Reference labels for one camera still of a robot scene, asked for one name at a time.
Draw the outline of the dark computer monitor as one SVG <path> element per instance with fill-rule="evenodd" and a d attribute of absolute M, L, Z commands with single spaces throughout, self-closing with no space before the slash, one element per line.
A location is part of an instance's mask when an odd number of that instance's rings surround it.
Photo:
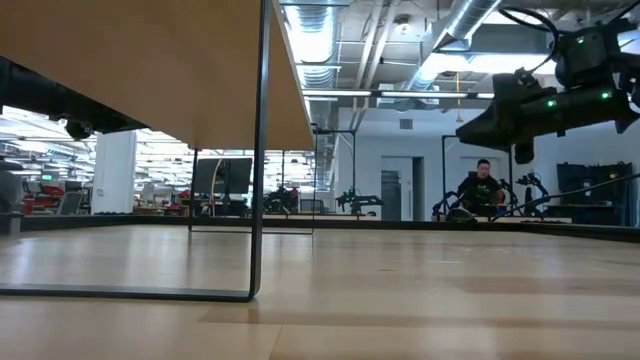
<path fill-rule="evenodd" d="M 199 194 L 247 194 L 252 168 L 251 158 L 200 159 L 196 165 L 194 191 Z"/>

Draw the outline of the grey door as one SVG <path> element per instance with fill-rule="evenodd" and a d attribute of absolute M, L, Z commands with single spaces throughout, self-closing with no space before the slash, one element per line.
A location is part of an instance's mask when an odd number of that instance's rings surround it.
<path fill-rule="evenodd" d="M 381 158 L 381 219 L 383 221 L 424 220 L 424 159 L 422 157 Z"/>

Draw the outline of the silver ceiling air duct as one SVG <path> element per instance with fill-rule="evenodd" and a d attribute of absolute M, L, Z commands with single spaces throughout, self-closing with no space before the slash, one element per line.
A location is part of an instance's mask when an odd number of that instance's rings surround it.
<path fill-rule="evenodd" d="M 502 0 L 455 0 L 444 18 L 430 24 L 421 42 L 423 62 L 403 85 L 403 90 L 425 91 L 437 76 L 446 71 L 443 48 L 455 51 L 470 48 L 472 35 L 499 7 Z"/>

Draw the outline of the light grey desk chair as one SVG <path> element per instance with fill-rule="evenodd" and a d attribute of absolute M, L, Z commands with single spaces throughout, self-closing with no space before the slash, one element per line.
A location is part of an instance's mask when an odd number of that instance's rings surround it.
<path fill-rule="evenodd" d="M 80 211 L 83 197 L 83 193 L 79 191 L 66 192 L 58 205 L 56 214 L 58 216 L 77 215 Z"/>

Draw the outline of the black equipment cabinet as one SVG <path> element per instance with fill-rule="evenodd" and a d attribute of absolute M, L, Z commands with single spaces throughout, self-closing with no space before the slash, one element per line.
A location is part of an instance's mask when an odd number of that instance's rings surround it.
<path fill-rule="evenodd" d="M 632 164 L 556 165 L 558 193 L 577 191 L 633 174 Z M 545 214 L 570 218 L 574 224 L 630 226 L 632 182 L 617 182 L 586 192 L 567 195 L 545 205 Z"/>

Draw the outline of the wooden shelf with black frame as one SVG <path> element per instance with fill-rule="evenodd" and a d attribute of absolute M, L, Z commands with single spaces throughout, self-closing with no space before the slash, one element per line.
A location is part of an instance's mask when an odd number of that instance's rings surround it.
<path fill-rule="evenodd" d="M 314 145 L 278 0 L 0 0 L 0 56 L 194 148 L 254 153 L 244 290 L 1 284 L 0 296 L 248 302 L 266 150 Z"/>

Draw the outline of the black table edge frame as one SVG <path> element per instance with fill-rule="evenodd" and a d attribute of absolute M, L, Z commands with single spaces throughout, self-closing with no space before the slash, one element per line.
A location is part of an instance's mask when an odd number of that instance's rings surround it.
<path fill-rule="evenodd" d="M 66 230 L 89 227 L 124 225 L 172 225 L 249 227 L 247 218 L 194 218 L 176 216 L 143 215 L 71 215 L 71 216 L 21 216 L 0 214 L 0 235 L 7 235 L 11 224 L 17 223 L 20 231 Z M 560 223 L 499 223 L 499 222 L 390 222 L 371 220 L 321 220 L 264 218 L 262 224 L 270 228 L 332 229 L 332 230 L 408 230 L 408 231 L 494 231 L 566 236 L 640 245 L 640 228 Z"/>

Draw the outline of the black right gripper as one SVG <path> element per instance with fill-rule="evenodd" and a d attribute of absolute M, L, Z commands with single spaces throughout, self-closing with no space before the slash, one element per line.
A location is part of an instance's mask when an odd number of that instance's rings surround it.
<path fill-rule="evenodd" d="M 524 119 L 541 108 L 543 100 L 556 95 L 556 88 L 542 86 L 526 71 L 499 73 L 492 77 L 492 110 L 460 126 L 455 134 L 461 143 L 506 151 L 521 137 Z M 513 146 L 513 158 L 519 165 L 531 163 L 535 156 L 534 140 Z"/>

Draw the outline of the white square pillar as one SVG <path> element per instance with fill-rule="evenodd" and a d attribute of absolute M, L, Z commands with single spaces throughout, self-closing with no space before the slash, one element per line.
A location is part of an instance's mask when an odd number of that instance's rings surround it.
<path fill-rule="evenodd" d="M 99 134 L 96 144 L 91 213 L 130 213 L 133 209 L 137 133 Z"/>

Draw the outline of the ribbed silver ceiling duct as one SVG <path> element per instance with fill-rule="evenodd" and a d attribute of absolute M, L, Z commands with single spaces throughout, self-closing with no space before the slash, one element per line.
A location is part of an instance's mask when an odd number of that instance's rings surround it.
<path fill-rule="evenodd" d="M 289 39 L 303 88 L 334 86 L 339 9 L 325 6 L 286 8 Z"/>

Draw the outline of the person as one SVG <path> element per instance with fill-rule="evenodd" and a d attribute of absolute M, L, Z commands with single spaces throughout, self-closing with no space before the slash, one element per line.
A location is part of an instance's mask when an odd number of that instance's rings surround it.
<path fill-rule="evenodd" d="M 491 163 L 487 159 L 479 159 L 475 173 L 468 175 L 457 188 L 459 205 L 473 215 L 496 216 L 504 204 L 506 195 L 490 171 Z"/>

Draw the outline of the long ceiling light strip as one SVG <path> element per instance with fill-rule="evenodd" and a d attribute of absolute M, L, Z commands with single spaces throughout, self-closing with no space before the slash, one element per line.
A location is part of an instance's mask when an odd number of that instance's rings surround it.
<path fill-rule="evenodd" d="M 480 99 L 491 100 L 491 92 L 450 92 L 450 91 L 383 91 L 383 90 L 302 90 L 305 97 L 348 97 L 348 98 L 415 98 L 415 99 Z"/>

